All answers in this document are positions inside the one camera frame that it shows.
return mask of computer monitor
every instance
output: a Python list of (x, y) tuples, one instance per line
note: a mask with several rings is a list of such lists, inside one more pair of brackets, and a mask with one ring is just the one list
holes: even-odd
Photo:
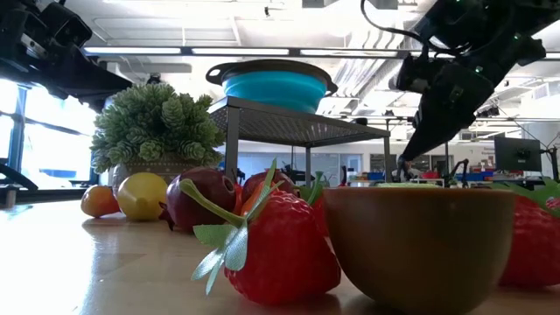
[(495, 137), (496, 169), (541, 172), (541, 143), (538, 140)]

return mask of desk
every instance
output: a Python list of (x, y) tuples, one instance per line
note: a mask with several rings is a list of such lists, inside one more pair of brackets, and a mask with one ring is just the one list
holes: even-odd
[[(0, 314), (393, 315), (343, 277), (329, 295), (280, 308), (241, 297), (220, 275), (210, 297), (191, 274), (211, 249), (164, 222), (89, 219), (79, 202), (0, 211)], [(558, 315), (560, 287), (497, 290), (470, 315)]]

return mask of plant pot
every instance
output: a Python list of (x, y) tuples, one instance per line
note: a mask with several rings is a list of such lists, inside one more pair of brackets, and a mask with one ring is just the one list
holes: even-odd
[(170, 184), (180, 173), (188, 171), (200, 165), (173, 155), (166, 154), (158, 161), (145, 161), (141, 158), (134, 159), (125, 164), (118, 164), (113, 170), (113, 194), (119, 190), (121, 183), (130, 175), (138, 172), (151, 172), (162, 177)]

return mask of potted plant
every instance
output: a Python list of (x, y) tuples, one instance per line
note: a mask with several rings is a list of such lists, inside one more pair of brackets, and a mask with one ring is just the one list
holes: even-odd
[(136, 172), (153, 172), (171, 182), (195, 166), (217, 165), (214, 148), (225, 136), (207, 113), (212, 98), (195, 101), (167, 84), (120, 92), (95, 119), (91, 147), (95, 172), (114, 169), (113, 187)]

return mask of blue bowl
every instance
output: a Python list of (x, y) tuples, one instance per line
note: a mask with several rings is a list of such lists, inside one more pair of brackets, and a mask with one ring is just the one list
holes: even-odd
[(311, 114), (327, 90), (332, 94), (338, 89), (322, 69), (280, 59), (221, 64), (210, 69), (206, 79), (222, 85), (227, 96)]

